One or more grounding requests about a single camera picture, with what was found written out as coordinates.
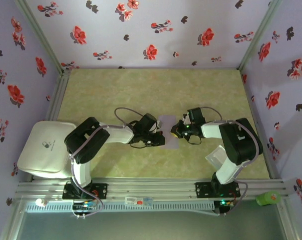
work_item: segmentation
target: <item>purple wall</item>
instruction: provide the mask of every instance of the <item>purple wall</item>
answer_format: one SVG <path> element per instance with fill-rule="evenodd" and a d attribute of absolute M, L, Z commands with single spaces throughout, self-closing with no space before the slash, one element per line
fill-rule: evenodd
<path fill-rule="evenodd" d="M 245 88 L 302 230 L 302 0 L 283 0 L 245 69 Z"/>
<path fill-rule="evenodd" d="M 14 165 L 33 125 L 45 118 L 58 72 L 12 0 L 0 1 L 0 51 L 1 234 L 17 184 L 27 176 Z"/>

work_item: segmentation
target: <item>green bottle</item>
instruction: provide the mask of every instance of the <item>green bottle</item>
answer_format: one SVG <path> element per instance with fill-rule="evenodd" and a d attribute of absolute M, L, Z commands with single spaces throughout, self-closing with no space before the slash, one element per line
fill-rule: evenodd
<path fill-rule="evenodd" d="M 268 191 L 256 197 L 256 202 L 260 206 L 268 204 L 278 204 L 281 200 L 281 195 L 277 191 Z"/>

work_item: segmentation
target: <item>floral wallpaper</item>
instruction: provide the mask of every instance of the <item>floral wallpaper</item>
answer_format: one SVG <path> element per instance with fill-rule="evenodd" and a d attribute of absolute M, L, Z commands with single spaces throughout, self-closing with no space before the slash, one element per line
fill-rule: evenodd
<path fill-rule="evenodd" d="M 0 235 L 27 177 L 16 162 L 33 125 L 45 118 L 57 77 L 14 1 L 0 1 Z"/>
<path fill-rule="evenodd" d="M 283 0 L 242 74 L 266 154 L 278 176 L 294 182 L 290 201 L 302 231 L 302 0 Z"/>
<path fill-rule="evenodd" d="M 26 2 L 63 69 L 236 68 L 270 0 Z"/>

